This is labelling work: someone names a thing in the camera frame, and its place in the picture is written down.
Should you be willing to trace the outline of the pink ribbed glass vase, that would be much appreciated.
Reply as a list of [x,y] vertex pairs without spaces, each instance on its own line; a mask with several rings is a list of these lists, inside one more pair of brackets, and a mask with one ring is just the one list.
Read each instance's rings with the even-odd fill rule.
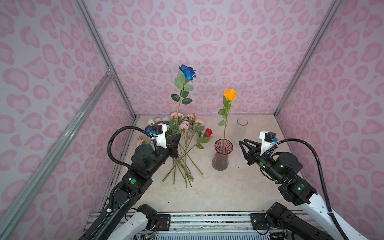
[[233,151],[233,144],[227,139],[219,139],[215,142],[215,155],[212,166],[217,171],[225,171],[229,166],[229,154]]

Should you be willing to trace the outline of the small red artificial rose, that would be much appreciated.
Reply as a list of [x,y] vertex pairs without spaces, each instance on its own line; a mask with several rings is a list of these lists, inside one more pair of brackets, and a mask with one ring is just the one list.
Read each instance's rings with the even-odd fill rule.
[[190,126],[189,128],[183,125],[181,133],[184,140],[181,146],[182,163],[186,164],[186,160],[190,160],[196,166],[191,157],[192,151],[194,149],[204,149],[204,145],[210,141],[213,131],[201,125]]

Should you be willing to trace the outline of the orange artificial rose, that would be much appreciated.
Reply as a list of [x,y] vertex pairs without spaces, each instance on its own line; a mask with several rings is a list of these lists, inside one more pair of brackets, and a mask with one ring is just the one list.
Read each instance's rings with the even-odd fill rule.
[[218,111],[218,115],[223,117],[223,120],[221,120],[218,123],[218,126],[224,127],[224,133],[223,133],[223,140],[222,140],[222,147],[220,152],[225,152],[226,147],[226,131],[229,121],[229,113],[231,111],[232,102],[237,96],[237,92],[234,89],[226,89],[223,92],[223,107]]

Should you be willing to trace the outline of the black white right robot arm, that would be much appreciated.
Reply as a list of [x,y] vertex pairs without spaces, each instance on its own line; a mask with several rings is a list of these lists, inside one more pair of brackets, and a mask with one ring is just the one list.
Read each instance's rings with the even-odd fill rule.
[[[289,152],[274,152],[282,143],[287,142],[301,143],[308,147],[314,155],[318,166],[322,195],[298,175],[303,166],[295,155]],[[266,142],[266,145],[270,145],[270,148],[263,151],[264,143],[257,143],[248,139],[239,141],[239,146],[248,165],[258,165],[263,175],[279,186],[278,190],[283,198],[307,213],[322,227],[322,230],[295,217],[280,203],[274,203],[266,213],[270,228],[285,228],[305,240],[365,239],[363,234],[359,233],[333,210],[319,156],[309,143],[300,139],[273,139],[271,142]]]

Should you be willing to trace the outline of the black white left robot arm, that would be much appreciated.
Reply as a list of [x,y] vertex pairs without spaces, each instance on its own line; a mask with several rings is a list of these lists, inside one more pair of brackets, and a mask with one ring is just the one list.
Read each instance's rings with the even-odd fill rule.
[[181,134],[166,139],[165,147],[156,152],[151,145],[142,144],[131,157],[132,165],[122,180],[111,190],[110,200],[81,240],[106,240],[129,209],[142,197],[153,183],[152,176],[166,160],[178,157]]

